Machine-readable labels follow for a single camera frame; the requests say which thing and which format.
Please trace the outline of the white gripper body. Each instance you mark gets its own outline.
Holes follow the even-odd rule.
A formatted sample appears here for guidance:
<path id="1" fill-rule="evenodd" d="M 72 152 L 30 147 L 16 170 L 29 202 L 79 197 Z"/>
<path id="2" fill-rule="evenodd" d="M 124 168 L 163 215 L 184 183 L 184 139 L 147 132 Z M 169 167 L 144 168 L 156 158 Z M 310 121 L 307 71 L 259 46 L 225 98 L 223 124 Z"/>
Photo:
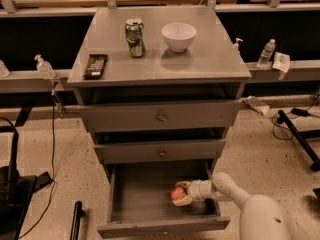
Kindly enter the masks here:
<path id="1" fill-rule="evenodd" d="M 211 199 L 214 193 L 211 180 L 194 180 L 187 188 L 187 194 L 193 201 Z"/>

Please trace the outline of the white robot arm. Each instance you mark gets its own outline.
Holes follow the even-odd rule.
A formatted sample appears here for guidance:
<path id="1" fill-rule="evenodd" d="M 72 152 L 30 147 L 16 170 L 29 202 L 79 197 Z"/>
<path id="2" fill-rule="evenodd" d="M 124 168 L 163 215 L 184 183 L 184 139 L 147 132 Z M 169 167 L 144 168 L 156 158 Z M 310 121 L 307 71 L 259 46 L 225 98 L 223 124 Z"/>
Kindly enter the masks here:
<path id="1" fill-rule="evenodd" d="M 213 174 L 210 180 L 177 182 L 170 195 L 177 207 L 208 199 L 233 201 L 240 209 L 240 240 L 310 240 L 277 201 L 266 195 L 249 194 L 223 172 Z"/>

